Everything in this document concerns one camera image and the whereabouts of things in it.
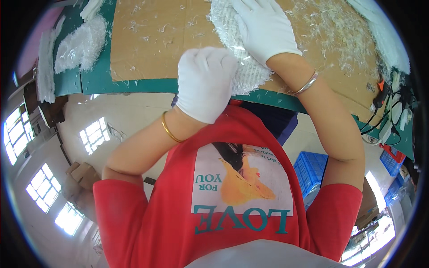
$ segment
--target gold bangle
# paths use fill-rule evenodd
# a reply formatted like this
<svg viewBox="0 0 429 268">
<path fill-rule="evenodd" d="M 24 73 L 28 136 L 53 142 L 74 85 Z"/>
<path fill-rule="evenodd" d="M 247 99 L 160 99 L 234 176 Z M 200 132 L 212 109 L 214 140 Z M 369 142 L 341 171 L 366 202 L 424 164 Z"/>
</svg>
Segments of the gold bangle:
<svg viewBox="0 0 429 268">
<path fill-rule="evenodd" d="M 179 142 L 179 143 L 180 142 L 184 142 L 184 141 L 181 141 L 181 140 L 177 139 L 175 136 L 173 136 L 173 134 L 171 134 L 170 130 L 168 130 L 167 124 L 165 123 L 165 113 L 166 112 L 167 111 L 163 112 L 162 116 L 161 116 L 161 118 L 162 118 L 162 126 L 164 127 L 165 131 L 167 131 L 168 136 L 170 136 L 175 142 Z"/>
</svg>

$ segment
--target bracelet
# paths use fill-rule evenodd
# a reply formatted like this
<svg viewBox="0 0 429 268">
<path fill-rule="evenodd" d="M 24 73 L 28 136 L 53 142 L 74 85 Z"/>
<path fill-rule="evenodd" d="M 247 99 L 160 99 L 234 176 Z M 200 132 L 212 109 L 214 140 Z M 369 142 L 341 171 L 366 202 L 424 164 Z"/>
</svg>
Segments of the bracelet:
<svg viewBox="0 0 429 268">
<path fill-rule="evenodd" d="M 318 75 L 318 73 L 316 72 L 316 69 L 314 69 L 314 74 L 310 78 L 310 80 L 300 90 L 298 90 L 297 92 L 292 92 L 292 94 L 294 96 L 298 96 L 302 92 L 306 91 L 309 87 L 311 87 L 311 85 L 314 83 L 314 81 L 316 81 L 317 75 Z"/>
<path fill-rule="evenodd" d="M 170 130 L 167 127 L 167 124 L 165 123 L 165 113 L 166 112 L 167 111 L 163 112 L 162 116 L 161 116 L 161 118 L 162 118 L 162 126 L 164 127 L 165 131 L 167 131 L 168 136 L 170 136 L 175 142 L 179 142 L 179 143 L 180 142 L 184 142 L 184 141 L 181 141 L 181 140 L 177 139 L 173 134 L 171 134 Z"/>
</svg>

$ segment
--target forearm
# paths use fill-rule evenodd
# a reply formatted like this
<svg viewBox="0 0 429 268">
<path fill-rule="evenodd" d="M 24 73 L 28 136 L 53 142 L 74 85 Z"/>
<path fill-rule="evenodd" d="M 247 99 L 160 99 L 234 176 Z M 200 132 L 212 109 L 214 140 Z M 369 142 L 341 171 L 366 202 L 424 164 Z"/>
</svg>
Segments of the forearm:
<svg viewBox="0 0 429 268">
<path fill-rule="evenodd" d="M 207 125 L 177 107 L 165 114 L 165 121 L 170 132 L 179 140 L 186 140 Z M 177 144 L 165 131 L 161 118 L 158 118 L 121 143 L 107 160 L 106 167 L 124 175 L 141 175 Z"/>
<path fill-rule="evenodd" d="M 314 73 L 303 57 L 283 53 L 266 63 L 282 77 L 293 92 L 297 92 Z M 298 95 L 313 121 L 320 142 L 329 157 L 339 161 L 365 162 L 359 128 L 338 96 L 319 76 L 314 84 Z"/>
</svg>

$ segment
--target gloved hand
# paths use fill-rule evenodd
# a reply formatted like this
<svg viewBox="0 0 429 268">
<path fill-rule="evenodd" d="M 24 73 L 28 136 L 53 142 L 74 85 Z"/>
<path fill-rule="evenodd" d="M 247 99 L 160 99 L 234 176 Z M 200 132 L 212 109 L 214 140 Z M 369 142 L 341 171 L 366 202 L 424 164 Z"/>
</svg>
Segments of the gloved hand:
<svg viewBox="0 0 429 268">
<path fill-rule="evenodd" d="M 177 107 L 200 122 L 213 124 L 231 98 L 236 70 L 236 58 L 224 48 L 186 51 L 178 65 Z"/>
<path fill-rule="evenodd" d="M 292 26 L 274 0 L 230 0 L 237 11 L 244 47 L 262 65 L 274 55 L 288 52 L 302 56 Z"/>
</svg>

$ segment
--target white wall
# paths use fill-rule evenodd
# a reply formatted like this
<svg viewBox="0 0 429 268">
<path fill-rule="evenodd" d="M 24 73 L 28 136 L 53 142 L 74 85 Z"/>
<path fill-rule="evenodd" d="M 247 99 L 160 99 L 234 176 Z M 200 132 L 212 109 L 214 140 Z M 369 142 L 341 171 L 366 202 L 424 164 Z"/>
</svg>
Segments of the white wall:
<svg viewBox="0 0 429 268">
<path fill-rule="evenodd" d="M 44 163 L 48 164 L 60 183 L 65 180 L 65 171 L 69 164 L 61 151 L 57 136 L 27 158 L 23 166 L 18 167 L 20 163 L 17 162 L 14 167 L 8 169 L 17 213 L 21 217 L 23 228 L 35 249 L 50 267 L 95 266 L 99 258 L 92 249 L 91 238 L 95 232 L 95 224 L 85 218 L 76 234 L 70 236 L 54 222 L 66 204 L 65 198 L 60 194 L 45 214 L 25 190 Z"/>
</svg>

